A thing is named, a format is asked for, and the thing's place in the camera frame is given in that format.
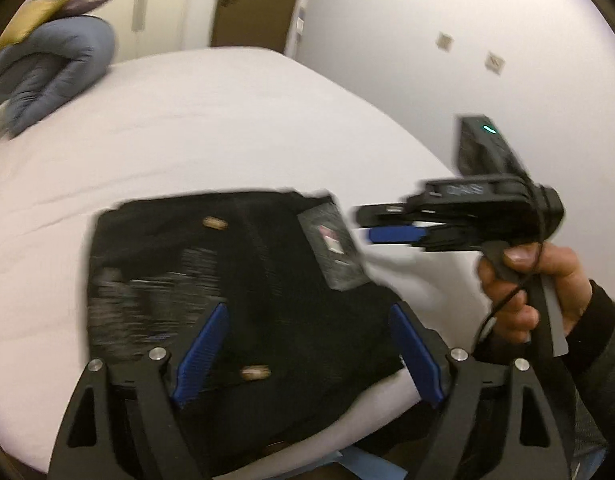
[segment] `hand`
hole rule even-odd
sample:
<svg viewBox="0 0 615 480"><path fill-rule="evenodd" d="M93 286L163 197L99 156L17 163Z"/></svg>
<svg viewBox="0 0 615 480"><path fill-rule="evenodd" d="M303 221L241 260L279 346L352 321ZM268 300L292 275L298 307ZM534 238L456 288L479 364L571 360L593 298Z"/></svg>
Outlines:
<svg viewBox="0 0 615 480"><path fill-rule="evenodd" d="M509 248L505 251L505 264L518 272L527 273L534 265L538 250L538 244ZM567 336L590 303L590 280L574 251L549 242L543 247L537 272L554 277L556 294L563 311L563 330ZM481 258L478 264L478 277L484 293L494 303L516 288L513 283L498 279L494 267L485 258ZM539 313L526 303L527 294L521 290L496 314L494 332L511 343L526 342L529 331L539 323Z"/></svg>

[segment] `blue gripper pad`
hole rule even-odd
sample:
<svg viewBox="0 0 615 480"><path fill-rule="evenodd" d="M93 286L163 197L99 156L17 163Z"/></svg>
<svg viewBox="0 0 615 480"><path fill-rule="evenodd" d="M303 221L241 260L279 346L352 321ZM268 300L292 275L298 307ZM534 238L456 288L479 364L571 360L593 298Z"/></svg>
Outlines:
<svg viewBox="0 0 615 480"><path fill-rule="evenodd" d="M389 327L392 340L401 352L412 380L421 394L421 399L436 408L445 398L441 384L441 369L398 304L390 309Z"/></svg>
<svg viewBox="0 0 615 480"><path fill-rule="evenodd" d="M198 396L229 330L227 306L219 303L178 365L172 400L178 407Z"/></svg>
<svg viewBox="0 0 615 480"><path fill-rule="evenodd" d="M390 225L367 230L367 239L373 244L412 244L427 234L427 229L413 225Z"/></svg>

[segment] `electrical outlet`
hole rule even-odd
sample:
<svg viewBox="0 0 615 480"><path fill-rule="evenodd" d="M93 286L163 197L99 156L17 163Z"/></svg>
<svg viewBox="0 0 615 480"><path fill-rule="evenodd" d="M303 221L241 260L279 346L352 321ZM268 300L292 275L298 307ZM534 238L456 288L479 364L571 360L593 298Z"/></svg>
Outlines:
<svg viewBox="0 0 615 480"><path fill-rule="evenodd" d="M439 38L436 40L436 46L441 50L445 50L445 52L449 52L452 49L452 44L454 43L454 38L448 36L441 32L439 34Z"/></svg>
<svg viewBox="0 0 615 480"><path fill-rule="evenodd" d="M492 54L492 52L488 53L487 58L485 59L486 69L500 75L504 66L505 60L502 57L496 56L496 54Z"/></svg>

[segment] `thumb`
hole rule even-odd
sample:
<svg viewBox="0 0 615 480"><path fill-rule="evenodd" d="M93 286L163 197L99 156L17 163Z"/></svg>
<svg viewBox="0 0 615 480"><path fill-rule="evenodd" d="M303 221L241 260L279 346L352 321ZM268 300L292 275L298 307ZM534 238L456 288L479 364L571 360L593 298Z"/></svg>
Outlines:
<svg viewBox="0 0 615 480"><path fill-rule="evenodd" d="M506 249L505 264L519 272L529 272L534 266L538 251L537 243ZM576 253L570 248L545 242L537 272L553 276L569 276L579 265Z"/></svg>

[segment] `trigger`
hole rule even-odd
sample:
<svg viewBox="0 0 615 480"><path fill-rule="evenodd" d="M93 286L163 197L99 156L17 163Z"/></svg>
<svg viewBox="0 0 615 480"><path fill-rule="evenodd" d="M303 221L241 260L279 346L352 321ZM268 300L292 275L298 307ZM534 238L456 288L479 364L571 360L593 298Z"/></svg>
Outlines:
<svg viewBox="0 0 615 480"><path fill-rule="evenodd" d="M491 240L484 242L481 245L483 255L489 260L494 267L496 276L504 282L514 283L518 285L521 281L521 275L515 270L510 269L503 261L505 249L510 247L510 244L503 240Z"/></svg>

